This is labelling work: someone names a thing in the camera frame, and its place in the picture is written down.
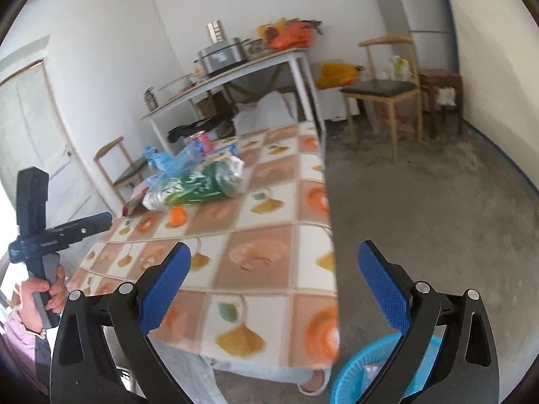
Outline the pink left sleeve forearm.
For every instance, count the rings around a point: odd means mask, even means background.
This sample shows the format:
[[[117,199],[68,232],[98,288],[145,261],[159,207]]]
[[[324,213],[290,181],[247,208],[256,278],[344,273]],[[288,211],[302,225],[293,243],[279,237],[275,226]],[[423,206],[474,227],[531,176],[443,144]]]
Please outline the pink left sleeve forearm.
[[[51,351],[39,314],[16,306],[3,324],[1,341],[30,388],[48,397]]]

